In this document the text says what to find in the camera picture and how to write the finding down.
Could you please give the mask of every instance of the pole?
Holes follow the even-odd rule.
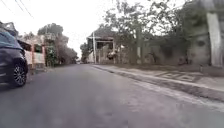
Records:
[[[207,13],[208,31],[211,41],[211,64],[215,67],[223,67],[223,44],[216,7],[213,0],[201,0]]]
[[[94,55],[94,63],[96,64],[96,40],[95,40],[95,31],[93,32],[93,55]]]

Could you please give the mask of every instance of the car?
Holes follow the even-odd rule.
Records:
[[[24,49],[14,36],[0,28],[0,83],[23,87],[26,84],[27,73]]]

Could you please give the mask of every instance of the road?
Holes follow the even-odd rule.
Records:
[[[0,88],[0,128],[223,128],[222,108],[90,65],[38,74],[24,88]]]

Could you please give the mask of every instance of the car door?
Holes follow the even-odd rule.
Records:
[[[8,54],[6,52],[9,40],[0,32],[0,82],[4,81],[3,77],[7,72],[7,59]]]

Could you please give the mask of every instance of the car tire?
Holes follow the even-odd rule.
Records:
[[[13,68],[11,84],[15,87],[23,87],[26,85],[27,75],[24,66],[16,64]]]

